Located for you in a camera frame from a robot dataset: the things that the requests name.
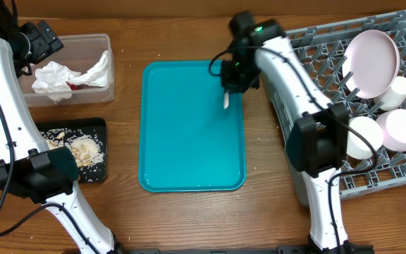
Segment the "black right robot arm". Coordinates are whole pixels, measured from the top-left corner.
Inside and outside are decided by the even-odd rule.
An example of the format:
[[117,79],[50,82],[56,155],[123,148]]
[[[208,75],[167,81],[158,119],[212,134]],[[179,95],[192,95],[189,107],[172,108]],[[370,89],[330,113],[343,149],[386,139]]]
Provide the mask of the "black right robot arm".
[[249,11],[229,22],[233,36],[218,76],[225,92],[244,93],[264,84],[280,119],[285,155],[307,194],[311,213],[308,253],[352,253],[343,226],[339,180],[347,148],[349,114],[314,84],[291,41],[273,19],[254,21]]

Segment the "pink bowl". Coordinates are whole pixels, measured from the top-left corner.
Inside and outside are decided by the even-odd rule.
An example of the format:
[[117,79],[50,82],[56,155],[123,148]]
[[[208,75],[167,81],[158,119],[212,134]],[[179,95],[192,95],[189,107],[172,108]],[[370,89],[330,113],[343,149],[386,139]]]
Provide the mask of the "pink bowl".
[[383,131],[383,145],[395,152],[406,151],[406,109],[395,109],[376,119]]

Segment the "red snack wrapper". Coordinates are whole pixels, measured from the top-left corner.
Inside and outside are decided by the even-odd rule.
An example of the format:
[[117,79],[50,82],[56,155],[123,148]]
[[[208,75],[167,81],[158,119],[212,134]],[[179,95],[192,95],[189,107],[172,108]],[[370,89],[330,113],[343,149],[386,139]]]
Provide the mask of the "red snack wrapper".
[[69,82],[67,82],[66,84],[69,86],[69,88],[70,88],[71,90],[77,90],[77,89],[78,89],[78,87],[77,87],[76,85],[74,85],[74,84],[71,84],[71,83],[69,83]]

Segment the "rice and peanut leftovers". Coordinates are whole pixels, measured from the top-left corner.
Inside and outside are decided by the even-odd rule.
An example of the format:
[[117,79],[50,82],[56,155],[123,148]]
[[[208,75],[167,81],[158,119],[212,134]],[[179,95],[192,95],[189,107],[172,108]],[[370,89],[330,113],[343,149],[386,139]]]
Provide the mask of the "rice and peanut leftovers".
[[80,170],[96,167],[104,163],[106,155],[103,143],[96,133],[86,134],[82,129],[55,128],[41,131],[40,134],[47,141],[49,149],[67,147]]

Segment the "white upturned cup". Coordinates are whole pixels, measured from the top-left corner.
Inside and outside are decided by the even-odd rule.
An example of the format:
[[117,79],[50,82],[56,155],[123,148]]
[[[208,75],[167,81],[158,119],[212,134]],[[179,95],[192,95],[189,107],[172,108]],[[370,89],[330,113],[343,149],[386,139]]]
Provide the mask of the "white upturned cup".
[[374,102],[382,102],[380,109],[391,111],[397,109],[406,99],[406,78],[397,76],[390,87],[381,95],[374,98]]

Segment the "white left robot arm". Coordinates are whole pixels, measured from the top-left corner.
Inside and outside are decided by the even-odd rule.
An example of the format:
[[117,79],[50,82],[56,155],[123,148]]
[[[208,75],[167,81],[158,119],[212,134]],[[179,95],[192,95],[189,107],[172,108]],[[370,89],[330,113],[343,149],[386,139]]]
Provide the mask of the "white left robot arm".
[[19,25],[17,8],[9,8],[0,0],[0,211],[7,194],[29,198],[38,206],[0,232],[0,237],[48,210],[81,253],[122,253],[122,245],[98,219],[80,190],[71,151],[67,147],[49,149],[19,86],[20,76],[32,75],[32,64],[62,48],[47,23]]

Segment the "pink plate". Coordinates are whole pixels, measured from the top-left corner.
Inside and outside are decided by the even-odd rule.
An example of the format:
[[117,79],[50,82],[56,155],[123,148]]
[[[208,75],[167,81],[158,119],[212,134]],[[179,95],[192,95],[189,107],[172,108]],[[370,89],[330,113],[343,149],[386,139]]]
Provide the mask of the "pink plate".
[[394,40],[380,30],[366,30],[354,37],[344,52],[345,86],[356,96],[372,99],[384,93],[398,74],[400,53]]

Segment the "white plastic fork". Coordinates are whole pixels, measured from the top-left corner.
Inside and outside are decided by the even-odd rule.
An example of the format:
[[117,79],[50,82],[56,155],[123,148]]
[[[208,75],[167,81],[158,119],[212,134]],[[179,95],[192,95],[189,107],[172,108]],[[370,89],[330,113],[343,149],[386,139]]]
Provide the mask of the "white plastic fork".
[[229,97],[230,97],[229,92],[225,92],[224,97],[223,97],[223,108],[224,109],[227,109],[229,107],[229,100],[230,100]]

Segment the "white napkin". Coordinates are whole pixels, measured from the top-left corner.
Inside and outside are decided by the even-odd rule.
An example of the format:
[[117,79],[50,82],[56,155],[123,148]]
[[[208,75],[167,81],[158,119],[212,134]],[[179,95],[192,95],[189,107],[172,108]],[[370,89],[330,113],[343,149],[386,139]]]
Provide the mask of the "white napkin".
[[50,61],[45,67],[35,71],[36,80],[32,84],[32,89],[36,93],[54,93],[62,92],[62,95],[49,95],[48,98],[54,102],[62,99],[71,98],[72,90],[66,84],[67,82],[83,88],[85,85],[90,87],[105,87],[108,83],[109,73],[109,52],[102,53],[98,62],[86,73],[72,71],[67,66],[63,66],[55,61]]

